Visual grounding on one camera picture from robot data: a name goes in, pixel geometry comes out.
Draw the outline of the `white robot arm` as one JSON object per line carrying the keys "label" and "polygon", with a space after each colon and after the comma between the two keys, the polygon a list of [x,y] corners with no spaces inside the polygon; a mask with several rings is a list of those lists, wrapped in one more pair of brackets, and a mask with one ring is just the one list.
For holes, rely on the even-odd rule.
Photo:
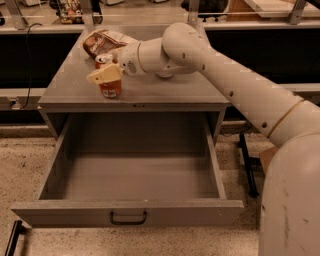
{"label": "white robot arm", "polygon": [[265,177],[259,256],[320,256],[320,107],[217,52],[184,23],[129,43],[116,59],[88,79],[191,69],[224,95],[278,148]]}

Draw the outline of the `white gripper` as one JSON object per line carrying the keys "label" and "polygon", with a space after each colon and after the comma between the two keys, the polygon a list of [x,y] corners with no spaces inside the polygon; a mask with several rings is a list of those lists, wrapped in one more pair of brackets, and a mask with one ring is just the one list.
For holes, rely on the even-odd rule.
{"label": "white gripper", "polygon": [[[134,42],[111,49],[107,52],[106,60],[108,62],[117,62],[124,72],[129,76],[138,75],[140,72],[140,64],[138,61],[138,49],[140,42]],[[111,63],[101,66],[99,69],[91,72],[87,79],[94,84],[110,83],[122,78],[123,71],[118,64]]]}

